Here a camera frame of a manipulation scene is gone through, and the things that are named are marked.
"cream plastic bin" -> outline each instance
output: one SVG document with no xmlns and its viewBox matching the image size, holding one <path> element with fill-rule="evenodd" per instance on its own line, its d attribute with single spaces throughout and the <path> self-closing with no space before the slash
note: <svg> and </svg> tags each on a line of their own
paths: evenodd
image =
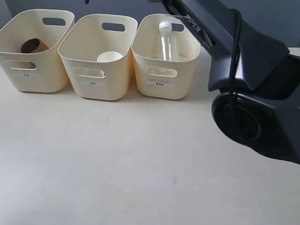
<svg viewBox="0 0 300 225">
<path fill-rule="evenodd" d="M 120 25 L 123 31 L 105 30 Z M 59 54 L 77 95 L 83 98 L 117 100 L 128 90 L 133 74 L 131 44 L 137 21 L 128 16 L 94 14 L 83 17 L 59 47 Z M 97 62 L 100 55 L 115 52 L 120 59 Z"/>
<path fill-rule="evenodd" d="M 181 60 L 169 62 L 153 59 L 159 34 L 158 26 L 163 21 L 182 24 L 171 15 L 154 14 L 145 17 L 137 30 L 132 44 L 136 84 L 138 90 L 146 96 L 181 99 L 190 89 L 199 62 L 201 45 L 187 28 L 182 32 L 173 31 Z"/>
<path fill-rule="evenodd" d="M 60 19 L 65 25 L 46 25 L 44 20 L 48 18 Z M 71 12 L 33 9 L 18 14 L 0 30 L 0 65 L 18 90 L 50 93 L 66 85 L 68 76 L 57 49 L 74 24 Z M 49 49 L 22 54 L 22 45 L 33 38 Z"/>
</svg>

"bottle cap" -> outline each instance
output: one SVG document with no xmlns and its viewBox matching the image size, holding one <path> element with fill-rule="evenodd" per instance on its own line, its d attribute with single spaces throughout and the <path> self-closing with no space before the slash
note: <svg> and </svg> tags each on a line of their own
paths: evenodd
<svg viewBox="0 0 300 225">
<path fill-rule="evenodd" d="M 166 29 L 166 30 L 172 30 L 172 24 L 171 22 L 161 22 L 159 24 L 159 30 L 162 30 L 162 29 Z"/>
</svg>

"black cable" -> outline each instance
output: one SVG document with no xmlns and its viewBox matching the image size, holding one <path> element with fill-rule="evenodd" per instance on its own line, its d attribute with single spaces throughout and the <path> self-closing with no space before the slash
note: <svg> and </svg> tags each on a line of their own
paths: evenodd
<svg viewBox="0 0 300 225">
<path fill-rule="evenodd" d="M 231 64 L 230 64 L 230 72 L 229 72 L 229 108 L 230 108 L 230 113 L 231 113 L 231 120 L 232 120 L 232 125 L 234 131 L 238 134 L 240 134 L 240 138 L 243 140 L 244 138 L 242 137 L 239 126 L 237 123 L 236 119 L 236 114 L 235 114 L 235 99 L 234 99 L 234 81 L 235 81 L 235 75 L 237 72 L 237 68 L 239 65 L 239 60 L 240 60 L 240 32 L 241 32 L 241 27 L 242 27 L 242 16 L 240 12 L 236 9 L 232 9 L 232 11 L 235 14 L 236 17 L 236 31 L 234 35 L 234 40 L 233 40 L 233 49 L 232 49 L 232 57 L 231 57 Z"/>
</svg>

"clear plastic bottle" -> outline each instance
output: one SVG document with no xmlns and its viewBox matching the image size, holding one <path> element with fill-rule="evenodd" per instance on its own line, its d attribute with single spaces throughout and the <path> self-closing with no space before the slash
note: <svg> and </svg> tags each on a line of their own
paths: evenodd
<svg viewBox="0 0 300 225">
<path fill-rule="evenodd" d="M 172 33 L 172 24 L 170 22 L 161 22 L 159 24 L 157 59 L 178 61 L 177 39 Z"/>
</svg>

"table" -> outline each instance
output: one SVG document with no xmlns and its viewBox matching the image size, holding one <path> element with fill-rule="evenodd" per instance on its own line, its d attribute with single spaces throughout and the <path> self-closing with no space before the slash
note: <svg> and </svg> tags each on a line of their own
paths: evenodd
<svg viewBox="0 0 300 225">
<path fill-rule="evenodd" d="M 1 225 L 298 225 L 300 166 L 224 136 L 203 50 L 189 95 L 119 101 L 0 74 Z"/>
</svg>

